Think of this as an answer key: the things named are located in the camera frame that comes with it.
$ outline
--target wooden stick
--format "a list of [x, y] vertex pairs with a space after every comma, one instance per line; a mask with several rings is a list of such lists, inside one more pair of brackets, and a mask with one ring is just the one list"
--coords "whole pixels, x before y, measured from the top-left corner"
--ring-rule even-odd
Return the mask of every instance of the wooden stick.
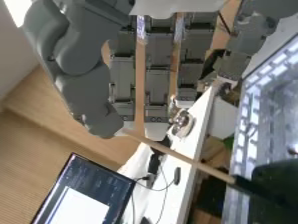
[[205, 173], [211, 174], [212, 176], [217, 177], [219, 179], [225, 181], [228, 184], [234, 184], [236, 183], [234, 177], [232, 177], [230, 175], [228, 175], [224, 172], [219, 171], [217, 169], [215, 169], [213, 167], [208, 166], [207, 164], [204, 164], [201, 162], [193, 161], [189, 157], [187, 157], [183, 154], [177, 153], [171, 148], [168, 148], [167, 146], [161, 145], [160, 143], [152, 141], [151, 139], [145, 138], [144, 136], [139, 135], [135, 131], [128, 130], [128, 129], [123, 129], [123, 132], [132, 139], [137, 140], [139, 142], [144, 142], [145, 144], [152, 146], [159, 151], [164, 152], [165, 154], [168, 154], [168, 155], [173, 156], [175, 158], [183, 160], [184, 162], [189, 163], [199, 170], [201, 170], [203, 172], [205, 172]]

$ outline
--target white table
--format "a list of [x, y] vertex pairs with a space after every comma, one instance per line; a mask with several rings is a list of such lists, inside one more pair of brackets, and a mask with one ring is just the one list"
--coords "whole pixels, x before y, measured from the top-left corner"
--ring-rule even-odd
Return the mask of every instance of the white table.
[[[212, 111], [216, 93], [217, 87], [213, 86], [208, 89], [208, 91], [195, 103], [193, 107], [189, 109], [189, 113], [195, 117], [195, 126], [191, 134], [184, 139], [179, 139], [177, 137], [172, 136], [169, 130], [169, 137], [173, 139], [172, 149], [196, 161], [200, 160], [207, 132], [208, 130], [215, 132], [217, 129], [217, 121], [220, 119], [219, 116], [221, 116], [219, 112]], [[127, 165], [121, 168], [120, 173], [131, 178], [145, 176], [151, 155], [152, 151], [149, 146], [141, 144], [136, 154], [128, 161]], [[168, 183], [171, 183], [173, 180], [176, 167], [181, 168], [181, 181], [179, 186], [173, 184], [168, 189], [164, 212], [159, 224], [184, 224], [187, 223], [188, 219], [197, 170], [188, 163], [171, 156], [167, 156], [163, 162], [163, 170]], [[160, 174], [153, 189], [163, 189], [165, 186], [167, 183], [164, 176]], [[135, 223], [139, 224], [141, 218], [145, 216], [149, 221], [156, 224], [163, 210], [165, 191], [151, 191], [136, 185], [133, 197], [136, 204]], [[125, 221], [127, 223], [133, 224], [131, 203], [132, 202], [129, 202], [125, 211]]]

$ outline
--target wooden floor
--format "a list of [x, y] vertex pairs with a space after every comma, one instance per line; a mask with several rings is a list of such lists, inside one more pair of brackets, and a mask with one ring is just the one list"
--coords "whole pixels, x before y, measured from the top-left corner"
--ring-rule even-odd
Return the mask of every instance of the wooden floor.
[[[222, 9], [228, 24], [240, 1]], [[219, 21], [213, 48], [224, 48], [229, 36]], [[109, 60], [109, 49], [103, 49]], [[136, 52], [136, 129], [144, 134], [145, 46]], [[177, 66], [172, 71], [175, 92]], [[0, 223], [30, 223], [71, 152], [113, 170], [127, 162], [139, 143], [127, 137], [109, 140], [92, 136], [72, 119], [44, 70], [38, 67], [6, 98], [0, 114]]]

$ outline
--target white wall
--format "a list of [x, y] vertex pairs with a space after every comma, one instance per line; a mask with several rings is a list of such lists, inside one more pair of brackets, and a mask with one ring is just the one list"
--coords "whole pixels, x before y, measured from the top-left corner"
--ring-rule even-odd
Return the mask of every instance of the white wall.
[[0, 0], [0, 99], [36, 65], [38, 60], [22, 28], [18, 29], [6, 3]]

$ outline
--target monitor screen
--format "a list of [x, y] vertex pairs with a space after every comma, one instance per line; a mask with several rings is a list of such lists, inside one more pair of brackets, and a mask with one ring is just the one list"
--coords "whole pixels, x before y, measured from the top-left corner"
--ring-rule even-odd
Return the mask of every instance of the monitor screen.
[[133, 188], [132, 179], [72, 154], [32, 223], [119, 223]]

